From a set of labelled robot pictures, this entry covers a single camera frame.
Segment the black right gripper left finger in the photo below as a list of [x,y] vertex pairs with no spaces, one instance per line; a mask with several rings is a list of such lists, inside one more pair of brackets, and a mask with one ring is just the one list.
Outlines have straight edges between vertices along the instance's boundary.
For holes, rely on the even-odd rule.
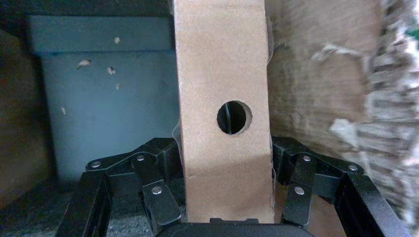
[[177,142],[153,138],[129,153],[90,161],[81,175],[56,236],[104,237],[113,198],[137,195],[151,232],[180,223],[181,211],[168,183],[181,177]]

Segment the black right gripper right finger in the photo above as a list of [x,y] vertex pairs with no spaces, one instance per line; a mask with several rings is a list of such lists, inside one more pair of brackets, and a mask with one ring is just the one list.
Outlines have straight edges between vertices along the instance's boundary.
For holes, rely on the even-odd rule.
[[316,153],[294,138],[272,138],[276,180],[288,188],[282,222],[307,229],[311,197],[334,206],[348,237],[409,237],[364,169]]

